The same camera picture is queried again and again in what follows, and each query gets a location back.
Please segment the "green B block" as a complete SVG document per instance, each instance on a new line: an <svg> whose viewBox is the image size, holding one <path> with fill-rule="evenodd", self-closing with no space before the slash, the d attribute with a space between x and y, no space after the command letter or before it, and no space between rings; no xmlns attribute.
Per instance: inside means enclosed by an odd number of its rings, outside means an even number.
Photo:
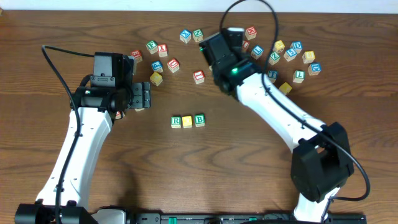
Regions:
<svg viewBox="0 0 398 224"><path fill-rule="evenodd" d="M195 126L196 127L205 126L205 115L204 114L195 115Z"/></svg>

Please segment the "green R block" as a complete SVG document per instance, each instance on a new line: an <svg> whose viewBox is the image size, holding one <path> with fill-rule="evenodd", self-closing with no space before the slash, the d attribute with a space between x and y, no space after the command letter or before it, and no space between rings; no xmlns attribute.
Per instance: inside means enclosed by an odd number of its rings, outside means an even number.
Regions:
<svg viewBox="0 0 398 224"><path fill-rule="evenodd" d="M182 119L180 116L172 116L170 119L170 123L172 128L181 128Z"/></svg>

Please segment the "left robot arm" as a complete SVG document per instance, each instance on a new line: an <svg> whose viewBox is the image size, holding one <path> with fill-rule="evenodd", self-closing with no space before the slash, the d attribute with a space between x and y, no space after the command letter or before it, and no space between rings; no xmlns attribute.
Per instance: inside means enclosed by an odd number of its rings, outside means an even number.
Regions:
<svg viewBox="0 0 398 224"><path fill-rule="evenodd" d="M33 204L18 206L15 223L134 223L123 208L90 214L91 180L102 145L126 110L150 108L150 83L134 83L136 59L97 52L93 73L70 92L67 135L53 171Z"/></svg>

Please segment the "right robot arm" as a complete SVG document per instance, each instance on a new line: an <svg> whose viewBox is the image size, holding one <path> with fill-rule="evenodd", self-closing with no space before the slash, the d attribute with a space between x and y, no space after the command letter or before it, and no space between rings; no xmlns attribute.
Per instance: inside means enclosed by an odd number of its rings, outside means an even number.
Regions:
<svg viewBox="0 0 398 224"><path fill-rule="evenodd" d="M339 150L347 147L345 129L327 126L288 99L261 68L242 53L243 29L229 28L199 43L215 84L257 113L292 152L291 178L299 191L294 217L323 222L328 201L353 174L353 162Z"/></svg>

